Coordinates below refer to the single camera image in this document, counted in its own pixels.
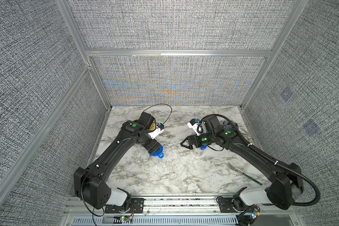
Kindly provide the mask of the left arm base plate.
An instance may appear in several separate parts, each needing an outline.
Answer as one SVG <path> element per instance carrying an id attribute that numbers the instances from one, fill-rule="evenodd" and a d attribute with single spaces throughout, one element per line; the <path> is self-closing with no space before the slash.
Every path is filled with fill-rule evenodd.
<path id="1" fill-rule="evenodd" d="M 126 200 L 122 206 L 106 205 L 106 214 L 129 214 L 129 213 L 143 213 L 144 198 L 130 198 Z"/>

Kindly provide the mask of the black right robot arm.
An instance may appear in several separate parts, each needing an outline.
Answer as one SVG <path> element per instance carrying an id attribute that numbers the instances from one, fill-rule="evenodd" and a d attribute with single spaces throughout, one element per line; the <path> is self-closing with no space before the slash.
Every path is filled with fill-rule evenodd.
<path id="1" fill-rule="evenodd" d="M 293 205 L 306 207 L 320 201 L 319 188 L 302 174 L 297 164 L 286 164 L 256 147 L 229 118 L 210 114 L 202 119 L 191 119 L 187 125 L 195 134 L 186 137 L 180 144 L 182 147 L 192 150 L 216 144 L 245 159 L 269 181 L 267 185 L 243 187 L 235 193 L 232 204 L 237 212 L 258 204 L 272 204 L 287 210 Z"/>

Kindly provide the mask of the clear cup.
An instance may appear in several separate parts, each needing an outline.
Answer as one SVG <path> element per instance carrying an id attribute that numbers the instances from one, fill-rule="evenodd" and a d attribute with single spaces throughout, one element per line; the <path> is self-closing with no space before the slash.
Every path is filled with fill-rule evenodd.
<path id="1" fill-rule="evenodd" d="M 164 154 L 160 154 L 157 156 L 151 156 L 151 161 L 154 164 L 160 164 L 163 161 L 163 158 L 164 158 Z"/>
<path id="2" fill-rule="evenodd" d="M 205 152 L 205 150 L 201 150 L 200 148 L 195 148 L 193 150 L 193 155 L 195 157 L 200 157 L 200 156 L 202 156 L 204 154 L 204 152 Z"/>

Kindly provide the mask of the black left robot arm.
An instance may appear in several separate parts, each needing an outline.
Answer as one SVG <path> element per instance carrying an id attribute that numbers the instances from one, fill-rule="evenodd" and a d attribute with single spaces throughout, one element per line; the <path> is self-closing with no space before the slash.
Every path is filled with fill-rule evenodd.
<path id="1" fill-rule="evenodd" d="M 135 144 L 142 145 L 149 154 L 155 154 L 162 148 L 155 139 L 164 130 L 164 124 L 155 123 L 155 118 L 143 112 L 134 121 L 126 121 L 112 144 L 86 168 L 79 167 L 73 175 L 74 194 L 94 209 L 106 205 L 130 208 L 131 194 L 119 188 L 110 188 L 106 183 L 120 159 Z"/>

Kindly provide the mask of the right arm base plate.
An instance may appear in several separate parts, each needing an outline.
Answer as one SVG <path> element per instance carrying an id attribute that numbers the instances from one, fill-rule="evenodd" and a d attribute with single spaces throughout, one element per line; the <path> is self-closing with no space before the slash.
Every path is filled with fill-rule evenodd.
<path id="1" fill-rule="evenodd" d="M 242 213 L 244 211 L 246 212 L 259 212 L 260 208 L 259 206 L 252 205 L 252 206 L 240 206 L 236 207 L 236 205 L 233 202 L 232 197 L 222 197 L 218 196 L 216 198 L 216 203 L 219 206 L 221 213 Z"/>

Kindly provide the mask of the clear cup back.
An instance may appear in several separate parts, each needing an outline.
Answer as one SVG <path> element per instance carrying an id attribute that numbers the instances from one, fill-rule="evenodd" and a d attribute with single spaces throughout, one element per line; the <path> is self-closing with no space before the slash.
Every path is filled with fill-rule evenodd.
<path id="1" fill-rule="evenodd" d="M 200 157 L 200 156 L 202 156 L 204 154 L 204 152 L 205 152 L 205 150 L 201 150 L 200 148 L 195 148 L 193 150 L 193 155 L 195 157 Z"/>

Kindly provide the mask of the blue lid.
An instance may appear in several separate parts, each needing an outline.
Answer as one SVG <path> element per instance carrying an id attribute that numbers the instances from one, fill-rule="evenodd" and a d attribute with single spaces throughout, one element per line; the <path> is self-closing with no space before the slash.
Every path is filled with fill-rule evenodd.
<path id="1" fill-rule="evenodd" d="M 205 145 L 205 146 L 200 147 L 200 149 L 201 149 L 201 150 L 205 150 L 207 147 L 208 147 L 208 146 Z"/>
<path id="2" fill-rule="evenodd" d="M 164 157 L 163 146 L 160 146 L 159 149 L 154 153 L 149 153 L 150 156 L 158 157 L 162 159 Z"/>

